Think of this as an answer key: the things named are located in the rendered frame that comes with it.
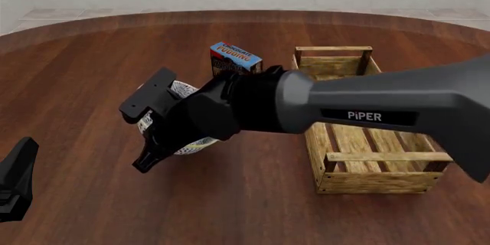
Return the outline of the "wooden slat tray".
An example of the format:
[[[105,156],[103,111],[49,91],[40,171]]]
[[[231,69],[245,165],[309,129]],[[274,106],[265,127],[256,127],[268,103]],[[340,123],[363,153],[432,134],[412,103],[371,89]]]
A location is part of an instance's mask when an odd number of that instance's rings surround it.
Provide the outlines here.
[[[379,74],[372,47],[296,47],[292,68],[314,80]],[[319,194],[422,194],[452,163],[423,134],[317,122],[305,143]]]

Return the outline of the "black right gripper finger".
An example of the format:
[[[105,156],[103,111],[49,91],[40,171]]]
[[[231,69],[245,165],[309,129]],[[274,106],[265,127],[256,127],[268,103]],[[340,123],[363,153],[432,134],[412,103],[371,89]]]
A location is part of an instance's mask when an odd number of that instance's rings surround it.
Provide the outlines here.
[[[140,173],[148,173],[156,164],[169,157],[169,151],[151,139],[146,139],[142,152],[132,163]]]

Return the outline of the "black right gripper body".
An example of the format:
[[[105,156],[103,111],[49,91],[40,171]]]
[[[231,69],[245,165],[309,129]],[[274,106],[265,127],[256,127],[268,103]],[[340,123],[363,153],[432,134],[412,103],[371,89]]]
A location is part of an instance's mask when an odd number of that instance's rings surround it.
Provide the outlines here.
[[[164,116],[156,114],[152,119],[149,137],[159,148],[180,149],[192,143],[191,120],[185,100],[177,102]]]

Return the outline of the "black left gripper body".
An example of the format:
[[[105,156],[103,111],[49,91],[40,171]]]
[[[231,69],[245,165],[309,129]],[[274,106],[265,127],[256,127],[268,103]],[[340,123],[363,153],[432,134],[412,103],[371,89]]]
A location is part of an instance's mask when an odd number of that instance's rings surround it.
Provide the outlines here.
[[[32,199],[31,192],[18,194],[6,189],[0,190],[0,223],[22,221]]]

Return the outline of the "chocolate pudding box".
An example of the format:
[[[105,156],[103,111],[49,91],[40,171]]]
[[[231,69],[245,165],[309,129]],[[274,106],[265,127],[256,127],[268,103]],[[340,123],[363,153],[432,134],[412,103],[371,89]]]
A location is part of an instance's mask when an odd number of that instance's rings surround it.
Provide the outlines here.
[[[222,71],[238,74],[258,74],[263,71],[263,59],[227,42],[218,42],[210,47],[212,74]]]

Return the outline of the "black white patterned bowl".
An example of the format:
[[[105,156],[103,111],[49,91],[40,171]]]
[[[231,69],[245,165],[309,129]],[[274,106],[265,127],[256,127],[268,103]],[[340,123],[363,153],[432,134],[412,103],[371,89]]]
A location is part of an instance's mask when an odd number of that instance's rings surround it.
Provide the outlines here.
[[[191,95],[192,93],[195,93],[198,90],[198,88],[195,88],[190,84],[183,83],[181,81],[176,80],[173,81],[173,84],[171,85],[171,90],[177,95],[179,95],[181,98],[184,98]],[[141,134],[144,134],[145,131],[153,123],[153,120],[151,118],[151,113],[152,111],[148,111],[143,116],[143,118],[141,118],[136,124]],[[217,139],[212,139],[210,137],[200,139],[198,141],[186,145],[184,148],[179,149],[177,152],[175,152],[175,155],[191,155],[203,150],[204,148],[207,148],[210,145],[213,145],[217,141],[218,141]]]

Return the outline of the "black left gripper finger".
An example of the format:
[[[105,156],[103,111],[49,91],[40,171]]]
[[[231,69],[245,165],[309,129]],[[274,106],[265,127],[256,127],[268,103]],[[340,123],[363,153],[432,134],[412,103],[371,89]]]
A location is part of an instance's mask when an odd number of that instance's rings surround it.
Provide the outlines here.
[[[22,197],[32,197],[32,175],[39,145],[24,137],[0,162],[0,190]]]

